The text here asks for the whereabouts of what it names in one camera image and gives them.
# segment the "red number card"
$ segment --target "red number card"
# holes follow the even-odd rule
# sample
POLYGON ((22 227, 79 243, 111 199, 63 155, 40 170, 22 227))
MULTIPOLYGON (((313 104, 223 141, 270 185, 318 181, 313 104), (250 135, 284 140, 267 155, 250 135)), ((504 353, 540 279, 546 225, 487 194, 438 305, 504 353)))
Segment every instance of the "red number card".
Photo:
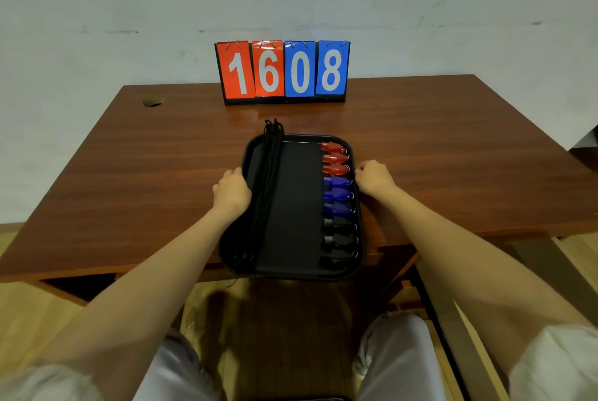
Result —
POLYGON ((251 42, 255 65, 255 95, 283 97, 285 95, 285 65, 282 40, 251 42))
POLYGON ((251 68, 249 42, 220 42, 216 44, 216 50, 226 98, 254 98, 254 73, 251 68))

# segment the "black tray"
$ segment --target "black tray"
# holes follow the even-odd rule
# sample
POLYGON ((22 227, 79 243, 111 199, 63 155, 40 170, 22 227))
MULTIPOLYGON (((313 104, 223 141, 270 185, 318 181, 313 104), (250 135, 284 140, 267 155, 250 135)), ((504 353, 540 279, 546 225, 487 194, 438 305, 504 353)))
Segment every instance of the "black tray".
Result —
MULTIPOLYGON (((263 135, 249 142, 243 156, 243 177, 248 186, 253 186, 261 154, 263 135)), ((353 150, 346 141, 336 136, 286 134, 280 156, 280 171, 276 194, 266 225, 264 245, 259 252, 252 272, 239 269, 234 258, 238 248, 239 222, 234 222, 220 240, 220 259, 239 275, 261 275, 287 279, 319 279, 337 281, 352 275, 365 257, 361 210, 355 181, 349 189, 354 193, 352 206, 355 214, 351 220, 356 224, 355 255, 338 266, 323 265, 320 257, 326 254, 324 246, 324 200, 322 179, 328 176, 322 172, 320 150, 323 142, 338 142, 347 148, 349 160, 345 163, 351 171, 344 177, 354 178, 355 159, 353 150)))

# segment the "number card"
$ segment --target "number card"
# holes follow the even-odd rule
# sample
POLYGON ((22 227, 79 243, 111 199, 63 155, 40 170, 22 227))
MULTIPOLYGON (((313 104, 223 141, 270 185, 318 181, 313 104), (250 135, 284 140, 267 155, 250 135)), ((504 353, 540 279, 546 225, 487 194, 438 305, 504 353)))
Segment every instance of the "number card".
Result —
POLYGON ((255 66, 255 95, 282 97, 285 95, 285 68, 282 40, 251 42, 255 66))
POLYGON ((249 42, 220 42, 216 44, 216 53, 225 98, 254 98, 254 72, 251 68, 249 42))
POLYGON ((316 94, 342 95, 347 89, 347 67, 349 66, 347 41, 320 40, 318 43, 318 76, 316 94))
POLYGON ((285 42, 285 95, 313 97, 316 89, 316 42, 285 42))

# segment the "leg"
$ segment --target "leg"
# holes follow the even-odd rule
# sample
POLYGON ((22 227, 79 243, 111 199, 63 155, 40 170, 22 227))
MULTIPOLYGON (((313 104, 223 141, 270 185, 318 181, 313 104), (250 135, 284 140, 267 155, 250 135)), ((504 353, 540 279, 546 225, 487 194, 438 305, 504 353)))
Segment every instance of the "leg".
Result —
POLYGON ((385 314, 365 332, 358 365, 367 371, 358 401, 445 401, 426 323, 415 314, 385 314))
POLYGON ((133 401, 219 401, 212 378, 200 369, 197 354, 185 337, 170 330, 139 386, 133 401))

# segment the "wooden tabletop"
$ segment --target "wooden tabletop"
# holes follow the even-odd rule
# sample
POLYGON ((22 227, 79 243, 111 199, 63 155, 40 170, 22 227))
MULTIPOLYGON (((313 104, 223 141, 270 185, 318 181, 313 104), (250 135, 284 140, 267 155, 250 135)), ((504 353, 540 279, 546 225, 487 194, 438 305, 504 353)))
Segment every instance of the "wooden tabletop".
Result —
MULTIPOLYGON (((220 84, 125 86, 0 259, 0 281, 130 270, 205 214, 275 117, 343 138, 479 235, 598 230, 594 173, 473 75, 354 79, 347 103, 233 107, 220 84), (143 105, 154 97, 164 103, 143 105)), ((375 201, 363 227, 370 248, 408 243, 375 201)))

